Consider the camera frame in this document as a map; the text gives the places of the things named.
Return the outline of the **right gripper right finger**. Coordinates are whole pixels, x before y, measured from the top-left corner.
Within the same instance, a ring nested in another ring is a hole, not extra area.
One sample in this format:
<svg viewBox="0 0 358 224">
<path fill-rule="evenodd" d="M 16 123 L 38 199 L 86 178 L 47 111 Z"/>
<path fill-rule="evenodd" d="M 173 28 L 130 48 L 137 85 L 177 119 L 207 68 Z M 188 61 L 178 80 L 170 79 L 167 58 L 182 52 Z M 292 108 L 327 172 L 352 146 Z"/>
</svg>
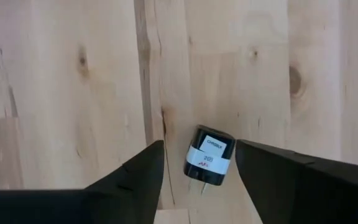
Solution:
<svg viewBox="0 0 358 224">
<path fill-rule="evenodd" d="M 235 158 L 263 223 L 358 223 L 358 165 L 243 139 Z"/>
</svg>

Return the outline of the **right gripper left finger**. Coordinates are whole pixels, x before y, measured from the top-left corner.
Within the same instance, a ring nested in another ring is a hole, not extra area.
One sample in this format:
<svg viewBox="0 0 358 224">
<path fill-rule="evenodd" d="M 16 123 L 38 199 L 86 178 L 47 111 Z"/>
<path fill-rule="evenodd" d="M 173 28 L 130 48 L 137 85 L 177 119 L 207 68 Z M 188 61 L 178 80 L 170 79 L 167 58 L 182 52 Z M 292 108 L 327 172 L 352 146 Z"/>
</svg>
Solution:
<svg viewBox="0 0 358 224">
<path fill-rule="evenodd" d="M 0 190 L 0 223 L 153 223 L 164 162 L 158 140 L 83 189 Z"/>
</svg>

